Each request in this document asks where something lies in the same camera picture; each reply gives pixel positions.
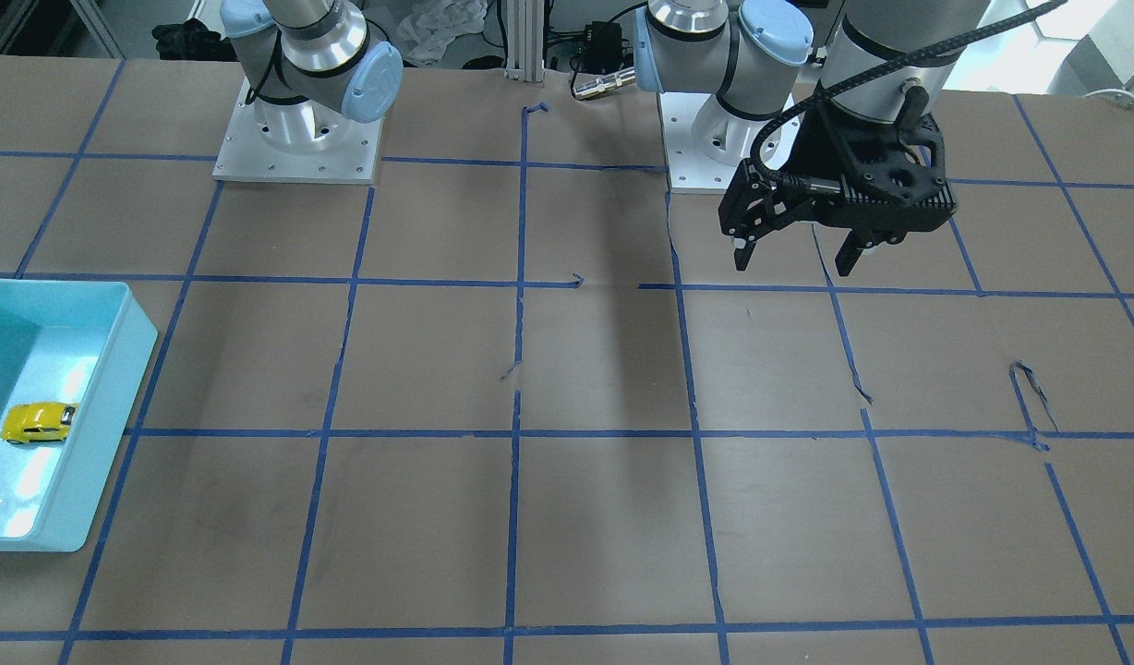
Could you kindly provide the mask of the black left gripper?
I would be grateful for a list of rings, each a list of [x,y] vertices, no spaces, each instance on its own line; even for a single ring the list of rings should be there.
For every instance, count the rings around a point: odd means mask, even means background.
[[[904,232],[934,232],[955,214],[946,148],[925,96],[906,96],[895,123],[871,123],[821,102],[804,113],[782,172],[829,180],[833,195],[781,184],[748,157],[737,165],[718,205],[720,232],[733,239],[733,266],[747,270],[758,239],[788,224],[826,224],[850,230],[836,256],[838,276],[850,276],[863,253],[897,245]]]

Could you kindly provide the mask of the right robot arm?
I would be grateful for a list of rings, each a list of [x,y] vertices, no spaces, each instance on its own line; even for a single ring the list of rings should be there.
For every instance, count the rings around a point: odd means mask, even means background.
[[[205,135],[223,126],[225,89],[242,75],[234,107],[264,117],[242,127],[272,151],[260,172],[369,170],[352,131],[384,116],[404,65],[359,8],[225,1],[223,24],[237,64],[0,54],[0,277],[139,281],[194,270],[220,192]]]

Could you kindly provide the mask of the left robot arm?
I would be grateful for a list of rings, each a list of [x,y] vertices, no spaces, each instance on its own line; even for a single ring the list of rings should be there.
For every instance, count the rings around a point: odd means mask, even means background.
[[[651,1],[633,75],[655,93],[672,190],[718,193],[737,270],[769,233],[847,233],[836,270],[955,214],[934,102],[985,1],[847,1],[806,100],[819,41],[792,1]]]

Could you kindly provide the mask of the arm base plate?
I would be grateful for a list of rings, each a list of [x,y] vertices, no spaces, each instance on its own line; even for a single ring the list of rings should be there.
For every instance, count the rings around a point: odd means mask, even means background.
[[[246,103],[243,79],[212,176],[243,184],[372,185],[384,123],[355,123],[305,101]]]
[[[658,106],[670,190],[722,194],[765,121],[728,113],[716,94],[665,92]]]

